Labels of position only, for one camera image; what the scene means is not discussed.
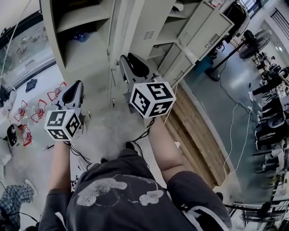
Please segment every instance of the shoe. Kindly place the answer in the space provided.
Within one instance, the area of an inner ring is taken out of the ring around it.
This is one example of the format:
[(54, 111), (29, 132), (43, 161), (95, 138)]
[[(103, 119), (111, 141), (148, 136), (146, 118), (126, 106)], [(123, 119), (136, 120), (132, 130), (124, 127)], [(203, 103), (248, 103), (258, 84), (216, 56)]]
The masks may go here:
[(263, 86), (264, 86), (264, 83), (263, 83), (263, 81), (262, 81), (262, 80), (260, 80), (260, 81), (259, 81), (259, 84), (260, 84), (260, 86), (261, 86), (261, 87), (263, 87)]
[(132, 142), (126, 142), (126, 143), (125, 143), (125, 149), (135, 150), (135, 147), (134, 147), (134, 145), (133, 145)]
[(263, 107), (262, 107), (261, 103), (258, 103), (258, 107), (261, 111), (263, 111)]
[(105, 162), (108, 162), (108, 160), (105, 159), (105, 158), (101, 158), (100, 163), (103, 164), (103, 163), (105, 163)]
[(255, 146), (256, 146), (257, 151), (260, 151), (260, 146), (259, 146), (259, 142), (258, 142), (258, 140), (256, 140), (256, 142), (255, 142)]
[(221, 201), (223, 201), (223, 199), (224, 199), (224, 196), (223, 196), (223, 194), (222, 193), (220, 193), (220, 192), (217, 192), (216, 193), (216, 195), (221, 199)]
[(34, 185), (31, 183), (31, 181), (28, 180), (28, 179), (26, 179), (24, 182), (25, 182), (26, 184), (28, 184), (28, 185), (33, 189), (33, 192), (34, 192), (33, 197), (37, 197), (37, 196), (38, 196), (38, 191), (36, 190), (36, 188), (34, 187)]
[(253, 102), (255, 100), (253, 92), (248, 92), (250, 100)]

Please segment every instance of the glass window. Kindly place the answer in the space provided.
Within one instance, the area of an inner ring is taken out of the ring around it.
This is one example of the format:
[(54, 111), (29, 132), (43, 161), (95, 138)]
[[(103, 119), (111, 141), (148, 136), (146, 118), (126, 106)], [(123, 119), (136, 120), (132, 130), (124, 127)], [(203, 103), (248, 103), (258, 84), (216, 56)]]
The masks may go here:
[[(8, 44), (0, 50), (0, 68), (7, 46)], [(12, 40), (4, 66), (2, 86), (8, 89), (19, 80), (29, 78), (29, 73), (53, 57), (44, 22), (41, 21)]]

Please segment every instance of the locker vent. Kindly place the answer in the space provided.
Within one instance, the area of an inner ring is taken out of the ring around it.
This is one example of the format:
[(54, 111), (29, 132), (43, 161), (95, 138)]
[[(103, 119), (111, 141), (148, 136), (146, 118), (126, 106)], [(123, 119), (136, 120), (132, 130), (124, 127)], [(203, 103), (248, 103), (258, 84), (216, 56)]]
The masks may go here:
[(187, 39), (187, 38), (191, 38), (191, 35), (188, 32), (186, 32), (182, 37), (184, 39)]
[(154, 36), (154, 31), (148, 31), (144, 34), (144, 40), (151, 39), (153, 36)]

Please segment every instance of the cabinet handle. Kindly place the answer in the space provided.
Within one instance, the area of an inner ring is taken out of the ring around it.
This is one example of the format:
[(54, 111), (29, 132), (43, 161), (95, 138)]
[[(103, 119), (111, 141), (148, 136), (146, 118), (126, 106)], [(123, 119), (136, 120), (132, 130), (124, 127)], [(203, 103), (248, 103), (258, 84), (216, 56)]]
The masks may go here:
[(217, 40), (220, 38), (220, 36), (216, 33), (214, 36), (209, 40), (209, 44), (213, 45)]
[(185, 73), (185, 72), (183, 72), (183, 71), (181, 70), (181, 71), (180, 71), (180, 74), (178, 75), (178, 77), (174, 78), (173, 81), (174, 81), (174, 82), (178, 81), (178, 80), (182, 77), (182, 75), (183, 75), (184, 73)]

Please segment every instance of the red metal object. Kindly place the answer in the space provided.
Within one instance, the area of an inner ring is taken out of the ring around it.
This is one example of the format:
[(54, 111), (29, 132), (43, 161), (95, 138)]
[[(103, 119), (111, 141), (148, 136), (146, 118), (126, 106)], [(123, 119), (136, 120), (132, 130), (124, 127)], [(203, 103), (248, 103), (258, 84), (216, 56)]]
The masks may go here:
[(42, 119), (43, 114), (45, 113), (46, 105), (47, 105), (47, 103), (46, 103), (45, 101), (43, 101), (42, 99), (40, 99), (40, 100), (38, 101), (38, 108), (35, 109), (35, 113), (34, 113), (32, 116), (30, 116), (30, 119), (32, 119), (35, 123), (38, 123), (38, 121), (39, 121), (40, 119)]
[(20, 119), (22, 119), (22, 118), (24, 117), (25, 112), (26, 112), (26, 107), (27, 107), (27, 105), (28, 105), (28, 104), (27, 104), (24, 100), (21, 101), (21, 107), (18, 108), (18, 113), (14, 115), (14, 118), (15, 118), (18, 122), (20, 122)]
[(60, 89), (60, 88), (61, 88), (62, 85), (64, 85), (65, 87), (67, 86), (66, 83), (63, 82), (62, 84), (60, 84), (60, 86), (59, 86), (58, 88), (55, 88), (53, 92), (48, 92), (48, 93), (47, 93), (48, 98), (51, 100), (51, 102), (52, 102), (53, 100), (56, 100), (56, 99), (57, 99), (58, 95), (59, 95), (60, 92), (61, 92), (61, 89)]
[(30, 129), (27, 127), (27, 125), (22, 125), (20, 128), (20, 130), (23, 131), (23, 146), (27, 146), (32, 142), (32, 135), (31, 135), (31, 131)]

